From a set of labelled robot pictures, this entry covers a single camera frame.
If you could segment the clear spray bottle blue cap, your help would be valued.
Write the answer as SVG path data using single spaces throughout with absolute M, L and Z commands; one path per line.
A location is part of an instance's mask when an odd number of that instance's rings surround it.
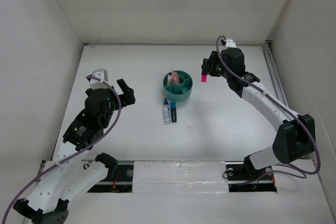
M 171 120 L 170 120 L 170 107 L 169 107 L 169 103 L 168 100 L 165 98 L 164 99 L 164 103 L 163 103 L 163 116 L 164 116 L 164 123 L 165 124 L 170 124 Z

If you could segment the red pink pen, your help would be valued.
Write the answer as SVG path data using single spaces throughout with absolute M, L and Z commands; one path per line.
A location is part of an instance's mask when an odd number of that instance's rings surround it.
M 173 82 L 178 82 L 178 75 L 170 68 L 171 75 L 173 76 Z

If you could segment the black marker blue cap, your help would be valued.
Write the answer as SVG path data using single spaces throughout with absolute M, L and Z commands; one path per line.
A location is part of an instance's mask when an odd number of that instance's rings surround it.
M 170 103 L 170 110 L 171 110 L 172 123 L 176 123 L 177 122 L 177 109 L 176 109 L 176 103 L 175 102 Z

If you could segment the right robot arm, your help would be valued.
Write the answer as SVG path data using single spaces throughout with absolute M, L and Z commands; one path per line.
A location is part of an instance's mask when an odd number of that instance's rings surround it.
M 244 54 L 239 48 L 212 51 L 201 69 L 203 76 L 225 78 L 229 88 L 254 106 L 276 130 L 273 144 L 246 156 L 232 179 L 257 179 L 273 165 L 291 167 L 293 161 L 314 152 L 314 119 L 287 108 L 270 94 L 258 77 L 246 71 Z

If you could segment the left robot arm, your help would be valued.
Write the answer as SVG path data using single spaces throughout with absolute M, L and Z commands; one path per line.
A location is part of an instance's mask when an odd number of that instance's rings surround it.
M 30 181 L 7 208 L 32 223 L 64 223 L 72 202 L 97 182 L 117 175 L 118 161 L 101 153 L 76 182 L 70 183 L 70 176 L 82 159 L 116 125 L 116 121 L 111 121 L 113 113 L 120 116 L 124 107 L 135 104 L 134 90 L 123 79 L 117 80 L 122 94 L 93 74 L 87 79 L 90 88 L 86 90 L 85 107 L 64 133 L 53 164 Z

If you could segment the orange marker pen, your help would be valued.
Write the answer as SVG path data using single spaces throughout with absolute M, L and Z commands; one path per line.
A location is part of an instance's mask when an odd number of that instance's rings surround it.
M 178 73 L 177 71 L 175 72 L 177 75 L 178 75 L 178 83 L 179 84 L 182 84 L 183 83 L 183 81 L 184 81 L 184 77 L 180 74 L 180 73 Z

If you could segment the pink purple pen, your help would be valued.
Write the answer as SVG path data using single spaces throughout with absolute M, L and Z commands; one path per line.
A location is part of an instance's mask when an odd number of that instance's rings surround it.
M 178 74 L 175 73 L 175 72 L 172 74 L 172 80 L 175 84 L 180 84 L 181 83 Z

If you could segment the black pink highlighter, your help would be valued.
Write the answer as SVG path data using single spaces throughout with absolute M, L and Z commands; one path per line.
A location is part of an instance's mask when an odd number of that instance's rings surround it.
M 201 82 L 207 82 L 207 75 L 201 74 Z

